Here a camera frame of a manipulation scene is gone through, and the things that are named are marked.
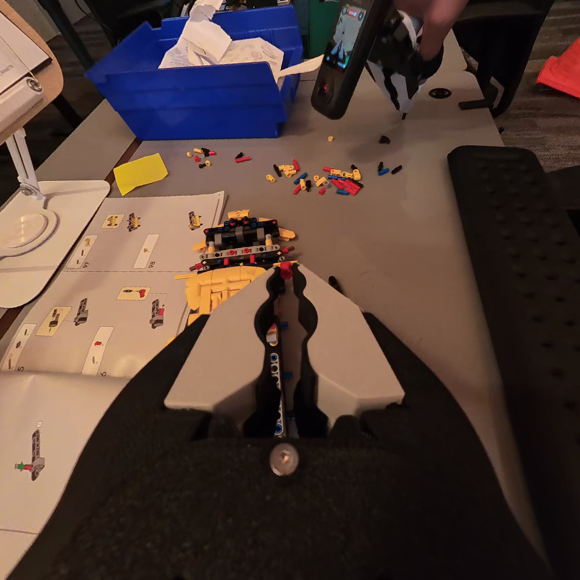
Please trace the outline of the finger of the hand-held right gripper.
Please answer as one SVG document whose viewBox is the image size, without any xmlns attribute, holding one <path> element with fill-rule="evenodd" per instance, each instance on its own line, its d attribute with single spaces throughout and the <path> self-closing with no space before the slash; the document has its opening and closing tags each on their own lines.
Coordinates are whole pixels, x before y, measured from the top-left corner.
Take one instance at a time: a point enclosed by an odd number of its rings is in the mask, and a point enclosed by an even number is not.
<svg viewBox="0 0 580 580">
<path fill-rule="evenodd" d="M 400 112 L 410 112 L 416 97 L 423 88 L 426 79 L 398 76 L 398 104 Z"/>
<path fill-rule="evenodd" d="M 405 78 L 370 60 L 366 61 L 366 70 L 395 110 L 405 114 Z"/>
</svg>

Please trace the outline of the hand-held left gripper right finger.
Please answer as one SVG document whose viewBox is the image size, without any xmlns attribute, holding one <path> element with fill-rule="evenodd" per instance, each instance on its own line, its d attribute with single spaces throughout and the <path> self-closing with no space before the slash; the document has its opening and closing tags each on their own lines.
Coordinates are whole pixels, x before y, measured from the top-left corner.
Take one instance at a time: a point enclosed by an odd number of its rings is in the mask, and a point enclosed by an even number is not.
<svg viewBox="0 0 580 580">
<path fill-rule="evenodd" d="M 404 391 L 364 313 L 303 265 L 292 266 L 306 332 L 294 392 L 298 429 L 330 429 L 343 416 L 401 404 Z"/>
</svg>

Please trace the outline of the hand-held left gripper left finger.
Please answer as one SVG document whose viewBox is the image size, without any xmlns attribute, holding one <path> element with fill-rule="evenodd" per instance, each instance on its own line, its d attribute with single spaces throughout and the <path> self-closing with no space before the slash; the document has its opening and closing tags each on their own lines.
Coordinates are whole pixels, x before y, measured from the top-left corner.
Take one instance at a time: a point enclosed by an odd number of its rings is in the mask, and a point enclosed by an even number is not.
<svg viewBox="0 0 580 580">
<path fill-rule="evenodd" d="M 234 266 L 177 276 L 185 279 L 192 313 L 187 330 L 202 324 L 165 407 L 208 411 L 244 422 L 256 410 L 256 383 L 265 361 L 265 339 L 255 320 L 270 299 L 267 283 L 277 268 Z"/>
</svg>

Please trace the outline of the grey desk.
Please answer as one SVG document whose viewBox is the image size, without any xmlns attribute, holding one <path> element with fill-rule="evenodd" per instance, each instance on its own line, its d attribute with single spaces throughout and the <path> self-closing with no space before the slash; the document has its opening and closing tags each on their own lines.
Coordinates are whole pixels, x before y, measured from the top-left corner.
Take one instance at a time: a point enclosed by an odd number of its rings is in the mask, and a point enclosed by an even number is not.
<svg viewBox="0 0 580 580">
<path fill-rule="evenodd" d="M 120 392 L 88 440 L 40 538 L 7 579 L 552 579 L 521 529 L 479 433 L 396 330 L 441 323 L 447 362 L 468 355 L 468 387 L 491 366 L 460 346 L 475 330 L 467 251 L 443 153 L 417 161 L 417 192 L 387 186 L 364 211 L 380 257 L 348 280 L 363 330 L 401 382 L 401 404 L 349 415 L 294 442 L 275 475 L 273 439 L 235 436 L 161 396 L 201 338 L 186 330 Z M 483 379 L 475 379 L 483 371 Z"/>
</svg>

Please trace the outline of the person's right hand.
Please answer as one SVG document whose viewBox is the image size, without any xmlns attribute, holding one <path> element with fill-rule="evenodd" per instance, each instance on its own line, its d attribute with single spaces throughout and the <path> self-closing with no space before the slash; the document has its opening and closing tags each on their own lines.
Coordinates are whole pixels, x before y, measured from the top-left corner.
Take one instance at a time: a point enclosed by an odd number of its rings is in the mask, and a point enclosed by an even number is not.
<svg viewBox="0 0 580 580">
<path fill-rule="evenodd" d="M 419 53 L 424 61 L 433 60 L 468 1 L 395 1 L 397 9 L 423 24 Z"/>
</svg>

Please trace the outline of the scattered coloured brick pins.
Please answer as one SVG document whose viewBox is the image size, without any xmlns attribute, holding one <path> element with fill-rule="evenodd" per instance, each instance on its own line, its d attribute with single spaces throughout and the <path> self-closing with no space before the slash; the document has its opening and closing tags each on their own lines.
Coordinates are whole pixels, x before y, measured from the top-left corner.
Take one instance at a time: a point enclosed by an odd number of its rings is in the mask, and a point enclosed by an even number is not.
<svg viewBox="0 0 580 580">
<path fill-rule="evenodd" d="M 207 148 L 194 148 L 186 152 L 187 158 L 193 159 L 198 164 L 199 169 L 210 167 L 212 165 L 209 161 L 210 157 L 216 155 L 214 150 Z M 238 153 L 235 158 L 235 163 L 246 163 L 252 160 L 251 156 L 245 156 L 243 152 Z M 362 176 L 358 166 L 351 164 L 350 170 L 341 170 L 331 166 L 323 166 L 323 174 L 314 175 L 309 179 L 308 172 L 301 172 L 301 168 L 296 159 L 292 160 L 290 164 L 273 164 L 272 170 L 274 174 L 267 173 L 265 179 L 269 183 L 276 183 L 277 178 L 293 179 L 294 189 L 293 194 L 298 195 L 300 192 L 310 192 L 313 187 L 317 188 L 318 194 L 323 195 L 330 186 L 334 186 L 337 194 L 343 196 L 355 196 L 364 188 Z M 394 169 L 385 167 L 383 161 L 378 163 L 377 175 L 383 176 L 391 173 L 395 175 L 402 170 L 402 165 L 396 166 Z"/>
</svg>

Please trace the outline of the open instruction booklet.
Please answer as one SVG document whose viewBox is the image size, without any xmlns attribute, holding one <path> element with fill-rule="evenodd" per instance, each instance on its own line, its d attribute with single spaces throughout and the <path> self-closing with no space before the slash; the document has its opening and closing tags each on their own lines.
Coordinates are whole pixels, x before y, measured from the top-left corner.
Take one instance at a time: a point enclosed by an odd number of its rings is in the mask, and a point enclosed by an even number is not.
<svg viewBox="0 0 580 580">
<path fill-rule="evenodd" d="M 184 329 L 194 246 L 226 194 L 106 199 L 1 359 L 1 579 L 46 525 L 96 425 Z"/>
</svg>

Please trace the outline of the partly built toy brick car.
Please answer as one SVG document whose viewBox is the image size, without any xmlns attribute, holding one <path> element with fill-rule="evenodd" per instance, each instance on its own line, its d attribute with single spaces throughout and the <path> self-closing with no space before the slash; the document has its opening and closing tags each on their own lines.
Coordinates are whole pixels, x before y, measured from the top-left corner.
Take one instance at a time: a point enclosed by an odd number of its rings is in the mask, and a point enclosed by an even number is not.
<svg viewBox="0 0 580 580">
<path fill-rule="evenodd" d="M 243 435 L 252 439 L 272 437 L 280 440 L 288 434 L 282 347 L 282 331 L 287 324 L 281 320 L 279 312 L 279 298 L 285 293 L 285 281 L 280 276 L 278 266 L 288 263 L 288 253 L 294 250 L 292 246 L 286 247 L 281 242 L 293 237 L 293 233 L 284 233 L 280 229 L 276 219 L 258 219 L 248 213 L 230 214 L 223 224 L 205 230 L 204 240 L 199 247 L 198 263 L 190 269 L 188 275 L 234 266 L 257 266 L 265 270 L 277 268 L 277 274 L 273 274 L 267 283 L 271 297 L 259 308 L 255 320 L 256 331 L 259 337 L 265 339 L 266 346 L 263 370 L 256 383 L 256 410 L 244 422 L 199 411 L 232 421 Z M 202 324 L 197 323 L 193 330 L 185 331 L 191 348 L 183 364 L 201 329 Z"/>
</svg>

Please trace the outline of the crumpled white paper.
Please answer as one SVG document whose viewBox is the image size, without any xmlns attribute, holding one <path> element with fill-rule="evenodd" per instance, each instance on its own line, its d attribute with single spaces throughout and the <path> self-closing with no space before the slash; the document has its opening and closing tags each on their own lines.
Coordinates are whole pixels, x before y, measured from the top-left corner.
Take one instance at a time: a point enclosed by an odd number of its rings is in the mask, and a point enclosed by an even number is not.
<svg viewBox="0 0 580 580">
<path fill-rule="evenodd" d="M 217 1 L 197 1 L 192 6 L 177 43 L 166 51 L 158 69 L 267 63 L 274 81 L 281 83 L 286 76 L 309 73 L 322 65 L 320 55 L 283 69 L 281 49 L 262 38 L 233 40 L 213 22 L 217 6 Z"/>
</svg>

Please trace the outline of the blue storage bin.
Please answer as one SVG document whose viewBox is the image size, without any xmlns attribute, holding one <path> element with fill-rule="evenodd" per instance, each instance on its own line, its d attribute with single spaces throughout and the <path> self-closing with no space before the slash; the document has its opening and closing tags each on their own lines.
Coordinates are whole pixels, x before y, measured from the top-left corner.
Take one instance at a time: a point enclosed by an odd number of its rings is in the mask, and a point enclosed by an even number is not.
<svg viewBox="0 0 580 580">
<path fill-rule="evenodd" d="M 265 57 L 161 68 L 189 21 L 143 23 L 86 76 L 140 140 L 277 138 L 300 75 L 276 79 Z"/>
</svg>

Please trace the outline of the red orange bag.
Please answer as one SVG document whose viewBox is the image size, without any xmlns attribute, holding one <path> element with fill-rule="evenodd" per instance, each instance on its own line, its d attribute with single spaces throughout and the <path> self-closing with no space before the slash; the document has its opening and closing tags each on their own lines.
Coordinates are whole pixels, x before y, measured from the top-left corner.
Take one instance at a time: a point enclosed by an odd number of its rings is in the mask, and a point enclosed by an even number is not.
<svg viewBox="0 0 580 580">
<path fill-rule="evenodd" d="M 579 99 L 579 38 L 559 57 L 548 58 L 536 83 Z"/>
</svg>

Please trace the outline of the yellow paper note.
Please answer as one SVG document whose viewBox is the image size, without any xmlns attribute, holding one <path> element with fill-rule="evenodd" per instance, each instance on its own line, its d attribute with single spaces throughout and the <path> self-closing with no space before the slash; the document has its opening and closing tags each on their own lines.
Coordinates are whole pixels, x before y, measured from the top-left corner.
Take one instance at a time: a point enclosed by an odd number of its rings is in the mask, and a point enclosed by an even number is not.
<svg viewBox="0 0 580 580">
<path fill-rule="evenodd" d="M 122 197 L 139 187 L 159 182 L 169 174 L 159 153 L 121 164 L 113 172 Z"/>
</svg>

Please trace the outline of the printed paper sheet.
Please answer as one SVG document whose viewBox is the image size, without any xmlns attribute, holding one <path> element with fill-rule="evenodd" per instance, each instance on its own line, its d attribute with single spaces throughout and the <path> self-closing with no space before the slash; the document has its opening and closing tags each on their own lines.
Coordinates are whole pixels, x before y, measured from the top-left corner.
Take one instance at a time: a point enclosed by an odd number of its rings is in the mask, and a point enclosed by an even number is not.
<svg viewBox="0 0 580 580">
<path fill-rule="evenodd" d="M 1 13 L 1 93 L 52 58 Z"/>
</svg>

